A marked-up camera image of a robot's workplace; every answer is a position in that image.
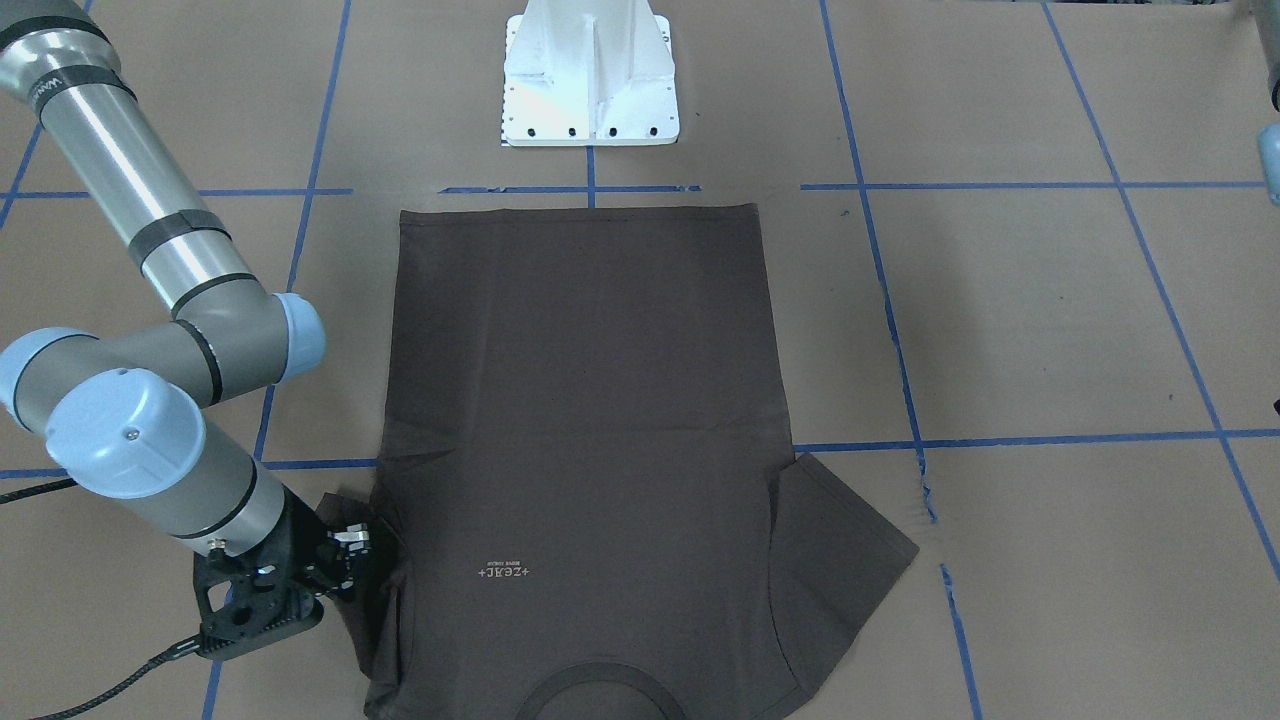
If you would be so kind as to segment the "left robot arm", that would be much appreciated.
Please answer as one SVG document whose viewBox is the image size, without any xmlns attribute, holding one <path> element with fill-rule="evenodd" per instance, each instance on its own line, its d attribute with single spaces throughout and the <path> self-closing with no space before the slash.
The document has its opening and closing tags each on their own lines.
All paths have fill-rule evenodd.
<svg viewBox="0 0 1280 720">
<path fill-rule="evenodd" d="M 1265 65 L 1265 99 L 1274 113 L 1256 136 L 1263 186 L 1268 201 L 1279 206 L 1279 1 L 1243 1 L 1256 29 Z"/>
</svg>

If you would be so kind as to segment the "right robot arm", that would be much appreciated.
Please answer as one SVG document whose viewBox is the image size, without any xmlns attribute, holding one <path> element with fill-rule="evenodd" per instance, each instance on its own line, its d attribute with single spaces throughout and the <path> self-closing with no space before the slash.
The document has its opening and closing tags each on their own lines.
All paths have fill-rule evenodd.
<svg viewBox="0 0 1280 720">
<path fill-rule="evenodd" d="M 165 304 L 115 338 L 33 331 L 3 351 L 3 405 L 82 488 L 195 556 L 200 628 L 177 653 L 227 660 L 316 626 L 371 541 L 333 529 L 205 416 L 316 368 L 326 334 L 268 292 L 145 118 L 108 36 L 73 1 L 3 4 L 3 92 L 27 105 Z"/>
</svg>

